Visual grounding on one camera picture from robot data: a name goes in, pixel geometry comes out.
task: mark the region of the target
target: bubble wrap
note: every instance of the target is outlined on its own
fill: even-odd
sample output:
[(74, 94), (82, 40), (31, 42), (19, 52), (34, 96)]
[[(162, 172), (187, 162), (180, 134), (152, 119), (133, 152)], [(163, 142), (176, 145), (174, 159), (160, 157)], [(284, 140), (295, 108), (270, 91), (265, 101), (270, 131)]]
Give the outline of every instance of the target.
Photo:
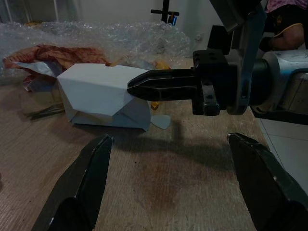
[(190, 41), (183, 32), (165, 23), (51, 22), (36, 27), (0, 24), (0, 60), (20, 49), (39, 44), (96, 47), (103, 50), (110, 62), (136, 56), (136, 60), (163, 60), (171, 68), (178, 68), (188, 55)]

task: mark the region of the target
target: light gray paper piece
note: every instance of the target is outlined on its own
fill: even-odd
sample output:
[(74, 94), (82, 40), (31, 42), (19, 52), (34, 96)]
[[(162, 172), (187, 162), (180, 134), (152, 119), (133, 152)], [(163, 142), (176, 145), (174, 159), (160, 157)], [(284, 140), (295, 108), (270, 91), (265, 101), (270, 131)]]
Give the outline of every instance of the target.
[(75, 124), (149, 129), (147, 101), (127, 92), (127, 83), (147, 70), (75, 64), (58, 76), (65, 113)]
[(13, 62), (16, 65), (30, 69), (39, 74), (47, 75), (56, 78), (58, 75), (62, 73), (62, 67), (56, 62), (36, 62), (36, 63), (21, 63), (21, 62)]
[(153, 115), (151, 116), (151, 123), (156, 127), (166, 130), (171, 122), (171, 118), (169, 115)]

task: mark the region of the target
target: small yellow object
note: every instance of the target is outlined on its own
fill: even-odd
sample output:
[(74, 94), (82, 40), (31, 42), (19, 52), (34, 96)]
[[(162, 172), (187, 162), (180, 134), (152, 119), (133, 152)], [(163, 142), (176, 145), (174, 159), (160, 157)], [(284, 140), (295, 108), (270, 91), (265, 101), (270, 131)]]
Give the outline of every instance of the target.
[(159, 102), (151, 102), (151, 108), (153, 110), (156, 110), (158, 108), (158, 106), (159, 106)]
[[(170, 69), (170, 66), (164, 61), (156, 61), (155, 63), (156, 63), (155, 65), (156, 70), (169, 70)], [(156, 110), (159, 105), (160, 105), (160, 102), (151, 102), (151, 108), (153, 110)]]
[(164, 61), (156, 61), (156, 70), (169, 70), (170, 66)]
[(33, 27), (36, 27), (36, 26), (40, 26), (42, 24), (42, 22), (29, 22), (29, 23), (25, 23), (26, 26), (33, 26)]

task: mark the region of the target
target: table surface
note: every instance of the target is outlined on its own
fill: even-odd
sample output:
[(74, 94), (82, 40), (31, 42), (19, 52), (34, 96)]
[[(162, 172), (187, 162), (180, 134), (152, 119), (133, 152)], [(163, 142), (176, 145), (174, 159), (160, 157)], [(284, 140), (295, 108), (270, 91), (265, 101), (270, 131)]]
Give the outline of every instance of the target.
[(56, 181), (92, 139), (112, 149), (96, 231), (254, 231), (227, 134), (265, 143), (250, 110), (192, 115), (190, 101), (163, 102), (162, 130), (72, 125), (65, 115), (29, 121), (18, 85), (0, 86), (0, 230), (30, 231)]

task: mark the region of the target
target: tiled floor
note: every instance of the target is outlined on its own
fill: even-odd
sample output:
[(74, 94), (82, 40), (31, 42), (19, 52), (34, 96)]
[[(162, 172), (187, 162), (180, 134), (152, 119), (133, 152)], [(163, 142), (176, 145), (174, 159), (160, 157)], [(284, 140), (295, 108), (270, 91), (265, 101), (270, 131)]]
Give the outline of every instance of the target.
[(308, 126), (258, 119), (270, 150), (308, 194)]

